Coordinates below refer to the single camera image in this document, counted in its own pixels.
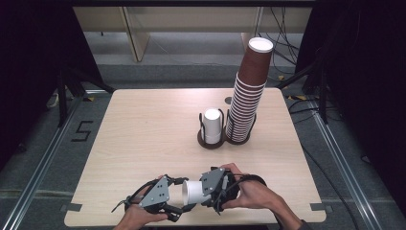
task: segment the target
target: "paper cup stack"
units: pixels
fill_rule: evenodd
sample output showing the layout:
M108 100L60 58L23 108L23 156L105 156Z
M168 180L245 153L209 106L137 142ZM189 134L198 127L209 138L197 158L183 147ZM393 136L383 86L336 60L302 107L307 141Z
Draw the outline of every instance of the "paper cup stack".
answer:
M271 61L271 41L254 37L248 42L234 85L226 135L235 143L245 143L253 126Z

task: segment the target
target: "hand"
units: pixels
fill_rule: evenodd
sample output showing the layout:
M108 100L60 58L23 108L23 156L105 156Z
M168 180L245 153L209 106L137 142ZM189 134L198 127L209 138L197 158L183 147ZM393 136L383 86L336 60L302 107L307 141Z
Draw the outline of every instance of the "hand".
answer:
M230 170L235 175L236 181L239 181L242 175L241 170L236 164L231 163L220 166ZM238 184L240 188L239 196L234 200L229 200L222 205L223 209L230 208L250 208L250 209L269 209L281 222L283 229L299 229L302 221L293 213L284 199L270 190L265 185L255 180L247 180Z
M139 196L143 196L149 187L144 188L140 191ZM141 199L136 196L132 199L132 204L125 211L125 214L119 224L114 228L114 230L137 230L142 228L144 225L150 222L158 222L168 218L164 213L162 214L151 214L138 206Z

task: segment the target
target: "white paper cup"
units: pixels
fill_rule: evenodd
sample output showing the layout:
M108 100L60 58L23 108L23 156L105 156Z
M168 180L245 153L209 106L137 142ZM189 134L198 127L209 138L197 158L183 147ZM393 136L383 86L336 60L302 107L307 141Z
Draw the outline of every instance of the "white paper cup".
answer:
M183 205L203 203L211 198L210 195L203 196L202 182L185 180L182 184Z
M216 144L221 139L221 113L217 108L208 108L203 116L203 127L201 128L202 139L206 137L207 144Z

